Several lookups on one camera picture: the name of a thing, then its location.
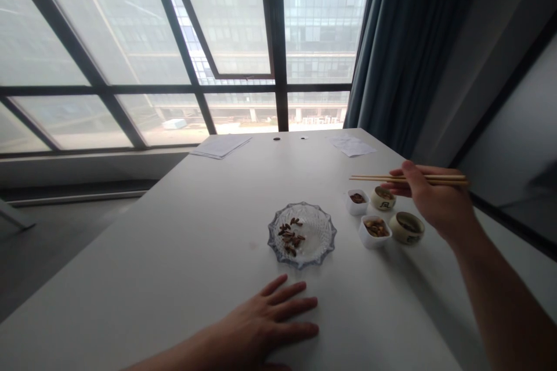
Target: small ceramic jar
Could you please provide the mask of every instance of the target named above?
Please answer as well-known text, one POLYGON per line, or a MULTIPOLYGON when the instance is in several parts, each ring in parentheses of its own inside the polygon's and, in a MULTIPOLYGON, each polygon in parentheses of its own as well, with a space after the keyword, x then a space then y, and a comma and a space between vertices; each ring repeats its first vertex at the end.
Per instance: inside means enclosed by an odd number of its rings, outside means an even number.
POLYGON ((358 230, 358 233, 360 235, 360 240, 361 240, 362 244, 367 249, 380 248, 393 236, 393 232, 389 229, 389 226, 387 225, 387 222, 385 222, 385 221, 384 221, 385 229, 389 233, 389 236, 376 238, 375 236, 371 235, 367 231, 367 228, 366 228, 366 225, 365 225, 364 222, 366 222, 367 220, 374 221, 374 220, 378 220, 378 219, 380 219, 379 216, 363 216, 361 218, 360 229, 358 230))
POLYGON ((367 205, 369 203, 370 197, 363 190, 348 190, 348 192, 346 193, 346 210, 348 210, 348 213, 350 213, 352 216, 361 216, 365 214, 367 211, 367 205), (364 198, 364 202, 354 203, 351 198, 351 196, 353 196, 354 194, 361 195, 364 198))
POLYGON ((371 193, 371 204, 378 210, 391 210, 395 207, 396 196, 383 187, 375 187, 371 193))
POLYGON ((424 237, 424 224, 411 213, 397 213, 389 220, 389 226, 394 239, 405 245, 416 245, 424 237))

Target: stack of paper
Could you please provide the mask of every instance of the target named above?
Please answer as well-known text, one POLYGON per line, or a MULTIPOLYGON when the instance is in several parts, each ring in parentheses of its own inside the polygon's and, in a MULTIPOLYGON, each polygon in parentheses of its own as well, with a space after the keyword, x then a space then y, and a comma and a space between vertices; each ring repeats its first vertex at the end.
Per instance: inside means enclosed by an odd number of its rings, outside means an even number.
POLYGON ((331 136, 329 142, 344 152, 349 157, 356 155, 370 154, 376 152, 376 149, 370 147, 367 143, 362 142, 352 135, 331 136))
POLYGON ((236 148, 240 148, 243 144, 247 143, 252 137, 244 135, 218 135, 207 143, 199 145, 195 151, 190 152, 190 155, 201 155, 202 157, 209 157, 215 159, 223 159, 236 148))

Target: crystal bowl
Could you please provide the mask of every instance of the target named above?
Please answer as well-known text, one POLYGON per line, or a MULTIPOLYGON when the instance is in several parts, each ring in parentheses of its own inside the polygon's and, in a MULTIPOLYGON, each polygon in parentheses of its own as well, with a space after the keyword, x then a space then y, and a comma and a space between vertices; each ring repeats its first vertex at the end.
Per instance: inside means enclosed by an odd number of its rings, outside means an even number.
POLYGON ((268 245, 273 248, 277 261, 293 265, 301 270, 308 265, 321 265, 329 252, 335 249, 335 235, 337 229, 332 225, 331 216, 321 210, 321 207, 306 202, 291 203, 279 210, 269 224, 268 245), (302 224, 290 225, 295 217, 302 224), (285 249, 283 236, 279 235, 280 227, 287 223, 290 231, 305 237, 300 242, 296 256, 285 249))

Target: dark blue curtain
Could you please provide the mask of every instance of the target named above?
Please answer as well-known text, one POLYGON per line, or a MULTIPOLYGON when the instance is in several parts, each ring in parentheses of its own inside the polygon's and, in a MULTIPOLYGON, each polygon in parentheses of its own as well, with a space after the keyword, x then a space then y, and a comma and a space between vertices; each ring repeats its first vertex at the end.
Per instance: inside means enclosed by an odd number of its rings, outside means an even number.
POLYGON ((345 128, 409 158, 471 0, 368 0, 345 128))

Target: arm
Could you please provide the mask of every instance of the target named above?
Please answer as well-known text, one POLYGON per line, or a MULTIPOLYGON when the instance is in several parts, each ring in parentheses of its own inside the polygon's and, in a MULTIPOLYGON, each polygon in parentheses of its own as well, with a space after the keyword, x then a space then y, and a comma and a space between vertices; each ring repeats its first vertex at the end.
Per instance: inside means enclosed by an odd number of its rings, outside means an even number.
POLYGON ((419 212, 451 246, 493 369, 557 369, 557 326, 489 240, 466 190, 433 186, 423 176, 459 173, 405 161, 391 175, 404 174, 409 186, 383 186, 412 197, 419 212))
POLYGON ((317 306, 316 297, 291 299, 305 290, 304 281, 279 290, 287 278, 281 275, 220 322, 129 370, 290 370, 285 365, 265 363, 265 358, 276 348, 317 336, 319 327, 284 323, 317 306))

